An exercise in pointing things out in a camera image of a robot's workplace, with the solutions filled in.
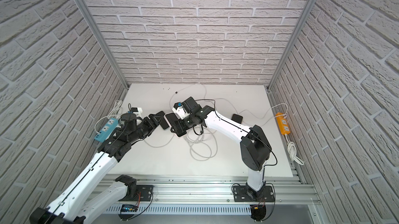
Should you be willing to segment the phone with light green case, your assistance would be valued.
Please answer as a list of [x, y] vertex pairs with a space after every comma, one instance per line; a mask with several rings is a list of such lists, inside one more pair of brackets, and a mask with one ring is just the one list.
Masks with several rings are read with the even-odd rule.
[[155, 115], [155, 119], [157, 120], [157, 122], [161, 125], [161, 127], [164, 129], [164, 130], [167, 130], [167, 129], [169, 129], [169, 125], [168, 125], [168, 123], [167, 123], [167, 121], [166, 121], [166, 119], [165, 119], [165, 113], [164, 113], [164, 111], [160, 111], [160, 112], [158, 112], [156, 115]]

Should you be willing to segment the phone with black case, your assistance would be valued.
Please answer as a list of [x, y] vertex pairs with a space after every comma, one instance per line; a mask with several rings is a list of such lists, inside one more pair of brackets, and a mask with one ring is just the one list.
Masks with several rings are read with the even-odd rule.
[[231, 120], [238, 123], [238, 124], [242, 124], [243, 122], [243, 117], [241, 115], [238, 114], [232, 114]]

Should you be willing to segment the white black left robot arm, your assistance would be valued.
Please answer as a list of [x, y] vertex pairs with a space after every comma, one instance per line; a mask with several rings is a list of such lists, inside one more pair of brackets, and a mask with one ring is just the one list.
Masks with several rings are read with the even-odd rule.
[[128, 175], [118, 176], [107, 190], [87, 201], [105, 175], [131, 150], [149, 137], [164, 120], [164, 112], [138, 117], [133, 112], [121, 115], [117, 127], [98, 149], [93, 159], [70, 186], [47, 207], [38, 207], [29, 217], [32, 224], [91, 224], [117, 201], [132, 201], [122, 208], [139, 216], [141, 202], [152, 202], [152, 186], [139, 186]]

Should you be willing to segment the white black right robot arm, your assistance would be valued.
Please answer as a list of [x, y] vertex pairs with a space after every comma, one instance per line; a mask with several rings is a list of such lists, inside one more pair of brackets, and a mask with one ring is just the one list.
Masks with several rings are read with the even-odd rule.
[[248, 167], [247, 194], [255, 197], [264, 189], [265, 167], [273, 151], [260, 126], [237, 123], [217, 112], [215, 106], [201, 106], [192, 97], [175, 103], [165, 120], [178, 137], [186, 135], [195, 126], [201, 126], [218, 131], [238, 143], [242, 161]]

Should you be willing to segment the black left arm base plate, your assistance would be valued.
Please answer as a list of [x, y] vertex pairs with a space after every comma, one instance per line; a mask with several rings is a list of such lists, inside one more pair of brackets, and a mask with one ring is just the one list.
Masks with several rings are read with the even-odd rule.
[[150, 202], [152, 199], [154, 185], [134, 185], [128, 186], [127, 194], [120, 201], [144, 201]]

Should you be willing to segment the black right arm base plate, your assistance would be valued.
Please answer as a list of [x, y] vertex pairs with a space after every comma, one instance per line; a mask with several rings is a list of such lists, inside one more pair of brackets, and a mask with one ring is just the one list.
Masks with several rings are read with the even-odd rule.
[[231, 186], [231, 191], [235, 202], [269, 203], [275, 201], [275, 193], [271, 185], [263, 185], [259, 191], [255, 191], [247, 184], [242, 186], [234, 183]]

